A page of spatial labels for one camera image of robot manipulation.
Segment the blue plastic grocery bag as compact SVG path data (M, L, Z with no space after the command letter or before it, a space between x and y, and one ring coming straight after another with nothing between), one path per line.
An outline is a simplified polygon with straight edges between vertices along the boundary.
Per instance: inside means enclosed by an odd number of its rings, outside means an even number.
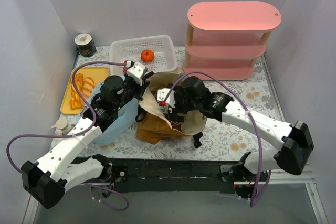
M100 83L98 87L94 89L94 95L100 91L102 83ZM132 124L135 123L136 116L127 113L126 115L120 117L109 127L98 127L100 128L102 134L94 138L93 142L97 145L104 146L116 141L125 130L127 130Z

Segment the orange twisted snack food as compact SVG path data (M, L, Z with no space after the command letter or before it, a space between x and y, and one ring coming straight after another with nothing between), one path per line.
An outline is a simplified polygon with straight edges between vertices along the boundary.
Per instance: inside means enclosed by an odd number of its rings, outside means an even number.
M83 100L82 98L79 96L78 92L76 91L74 85L73 85L73 81L70 81L71 83L71 99L70 99L70 108L71 109L79 109L83 107ZM78 88L78 90L80 91L80 93L82 93L82 87L83 87L83 74L82 73L77 73L75 75L75 84Z

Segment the small orange toy pumpkin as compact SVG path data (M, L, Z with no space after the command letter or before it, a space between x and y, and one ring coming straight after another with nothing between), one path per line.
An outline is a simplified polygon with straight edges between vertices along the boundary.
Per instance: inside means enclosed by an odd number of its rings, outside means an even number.
M141 52L140 58L145 63L151 63L155 59L155 53L152 50L145 49Z

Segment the yellow canvas tote bag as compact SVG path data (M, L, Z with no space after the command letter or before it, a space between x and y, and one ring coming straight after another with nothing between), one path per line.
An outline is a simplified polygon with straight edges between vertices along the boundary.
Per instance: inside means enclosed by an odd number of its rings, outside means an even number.
M172 125L165 118L154 96L157 91L166 88L183 75L181 71L157 72L149 77L149 85L139 101L138 128L136 137L144 142L156 144L171 137L194 136L205 128L207 118L199 111L189 111L182 115L184 122Z

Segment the red snack chip packet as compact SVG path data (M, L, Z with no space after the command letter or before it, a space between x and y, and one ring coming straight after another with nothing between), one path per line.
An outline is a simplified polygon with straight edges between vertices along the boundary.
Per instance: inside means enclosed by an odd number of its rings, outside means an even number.
M161 112L164 114L165 118L170 122L171 126L178 126L184 122L184 117L180 116L177 111L177 107L175 106L174 109L167 108L167 107L160 107Z

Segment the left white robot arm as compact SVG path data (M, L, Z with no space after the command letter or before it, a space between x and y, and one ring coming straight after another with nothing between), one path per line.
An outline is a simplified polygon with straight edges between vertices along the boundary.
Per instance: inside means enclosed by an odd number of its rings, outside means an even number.
M141 81L138 84L129 76L107 77L65 140L34 163L22 165L24 189L44 208L55 206L66 191L90 179L110 180L112 164L107 157L96 154L75 165L72 161L117 120L121 108L142 97L150 82L145 77Z

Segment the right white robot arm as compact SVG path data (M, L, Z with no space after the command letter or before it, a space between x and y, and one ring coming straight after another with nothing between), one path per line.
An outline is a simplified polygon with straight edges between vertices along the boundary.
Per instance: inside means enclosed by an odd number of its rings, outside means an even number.
M258 172L282 169L292 175L301 175L314 144L307 124L278 121L243 106L237 99L221 93L210 92L196 76L183 80L177 86L169 84L157 93L161 107L167 108L166 117L180 123L186 115L199 111L206 118L235 125L259 136L272 148L259 153L247 153L229 175L251 180Z

